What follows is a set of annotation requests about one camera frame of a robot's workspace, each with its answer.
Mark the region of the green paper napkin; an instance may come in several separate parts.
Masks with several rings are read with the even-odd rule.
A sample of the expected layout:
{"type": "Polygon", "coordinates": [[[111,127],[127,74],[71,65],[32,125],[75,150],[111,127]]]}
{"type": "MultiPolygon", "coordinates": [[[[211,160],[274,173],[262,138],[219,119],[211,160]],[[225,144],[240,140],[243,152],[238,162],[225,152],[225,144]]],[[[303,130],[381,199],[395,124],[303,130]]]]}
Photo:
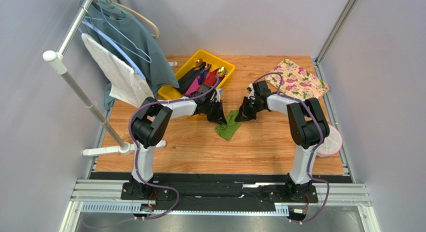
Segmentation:
{"type": "Polygon", "coordinates": [[[219,137],[227,141],[229,141],[233,137],[233,135],[236,133],[236,131],[242,124],[242,122],[235,121],[238,114],[239,110],[232,110],[226,116],[227,125],[218,125],[215,127],[215,132],[219,137]]]}

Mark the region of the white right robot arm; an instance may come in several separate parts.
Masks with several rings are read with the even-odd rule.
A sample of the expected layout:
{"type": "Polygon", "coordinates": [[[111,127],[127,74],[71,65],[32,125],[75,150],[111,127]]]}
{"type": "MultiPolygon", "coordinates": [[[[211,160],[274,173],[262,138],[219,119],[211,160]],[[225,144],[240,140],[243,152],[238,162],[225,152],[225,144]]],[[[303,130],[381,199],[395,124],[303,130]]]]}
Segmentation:
{"type": "Polygon", "coordinates": [[[284,194],[290,201],[300,201],[312,187],[312,169],[317,150],[330,134],[330,127],[317,98],[301,100],[272,92],[266,81],[255,82],[248,88],[235,122],[255,120],[261,111],[280,112],[288,117],[290,134],[296,144],[289,180],[284,194]]]}

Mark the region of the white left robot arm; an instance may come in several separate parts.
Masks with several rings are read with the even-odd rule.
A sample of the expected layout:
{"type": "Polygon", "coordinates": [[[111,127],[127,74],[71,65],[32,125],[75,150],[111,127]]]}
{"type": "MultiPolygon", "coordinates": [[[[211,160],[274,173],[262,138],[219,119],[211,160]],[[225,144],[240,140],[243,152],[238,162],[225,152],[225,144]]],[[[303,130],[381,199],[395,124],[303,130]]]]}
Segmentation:
{"type": "Polygon", "coordinates": [[[152,182],[154,155],[170,120],[205,114],[211,123],[227,124],[222,93],[221,89],[203,85],[199,91],[179,99],[145,99],[128,123],[128,131],[135,144],[134,165],[130,180],[123,184],[121,199],[147,200],[159,189],[152,182]]]}

